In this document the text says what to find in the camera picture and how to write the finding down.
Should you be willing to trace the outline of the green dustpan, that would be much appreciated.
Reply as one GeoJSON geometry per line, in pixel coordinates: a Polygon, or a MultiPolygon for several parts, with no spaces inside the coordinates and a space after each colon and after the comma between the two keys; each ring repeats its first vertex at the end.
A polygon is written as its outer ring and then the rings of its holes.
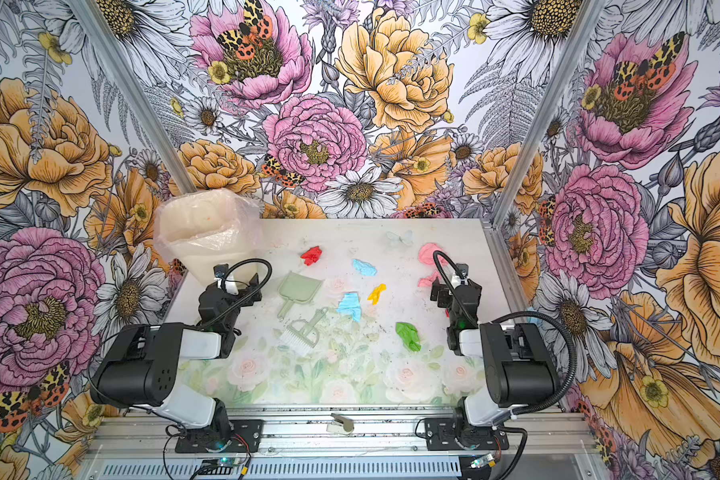
{"type": "Polygon", "coordinates": [[[289,272],[278,287],[278,295],[284,301],[277,318],[284,319],[296,304],[310,303],[323,285],[322,280],[289,272]]]}

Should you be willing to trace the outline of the green hand brush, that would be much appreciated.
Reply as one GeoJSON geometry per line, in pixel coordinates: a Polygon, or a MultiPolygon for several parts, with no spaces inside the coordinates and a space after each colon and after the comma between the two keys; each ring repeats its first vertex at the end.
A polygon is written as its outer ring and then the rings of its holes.
{"type": "Polygon", "coordinates": [[[317,327],[326,318],[327,313],[327,308],[321,308],[314,312],[310,320],[294,320],[282,332],[281,343],[298,357],[308,356],[320,340],[320,332],[317,327]]]}

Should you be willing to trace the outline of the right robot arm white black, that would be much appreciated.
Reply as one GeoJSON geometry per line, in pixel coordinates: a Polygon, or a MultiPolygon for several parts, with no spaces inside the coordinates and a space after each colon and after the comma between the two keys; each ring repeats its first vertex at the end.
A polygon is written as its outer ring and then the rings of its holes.
{"type": "Polygon", "coordinates": [[[425,420],[427,448],[498,450],[508,447],[499,428],[523,406],[536,405],[556,393],[560,381],[533,323],[503,328],[498,320],[474,325],[468,316],[479,307],[482,287],[471,280],[434,281],[430,299],[449,319],[448,348],[482,362],[484,386],[461,398],[451,417],[425,420]]]}

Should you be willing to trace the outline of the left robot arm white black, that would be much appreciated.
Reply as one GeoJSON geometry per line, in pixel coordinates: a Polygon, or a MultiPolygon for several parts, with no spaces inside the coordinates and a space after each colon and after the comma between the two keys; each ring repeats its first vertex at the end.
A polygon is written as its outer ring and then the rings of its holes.
{"type": "Polygon", "coordinates": [[[226,359],[240,336],[240,310],[262,299],[259,277],[221,279],[199,296],[200,322],[133,326],[115,337],[92,375],[91,397],[117,408],[140,408],[178,425],[179,453],[221,452],[234,444],[222,400],[203,395],[178,379],[186,360],[226,359]]]}

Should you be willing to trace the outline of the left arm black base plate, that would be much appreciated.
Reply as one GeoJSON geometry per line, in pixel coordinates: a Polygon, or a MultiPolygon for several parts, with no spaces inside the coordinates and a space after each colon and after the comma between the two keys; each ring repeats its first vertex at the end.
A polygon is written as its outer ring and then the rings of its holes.
{"type": "Polygon", "coordinates": [[[262,420],[231,420],[229,427],[216,431],[211,427],[190,429],[176,443],[178,454],[256,453],[262,439],[262,420]]]}

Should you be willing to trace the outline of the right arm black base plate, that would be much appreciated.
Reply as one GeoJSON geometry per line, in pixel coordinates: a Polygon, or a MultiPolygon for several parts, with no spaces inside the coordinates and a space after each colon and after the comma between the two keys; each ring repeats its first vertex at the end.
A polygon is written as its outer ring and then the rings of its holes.
{"type": "Polygon", "coordinates": [[[416,428],[429,451],[505,451],[508,437],[491,427],[476,427],[454,417],[427,417],[416,428]]]}

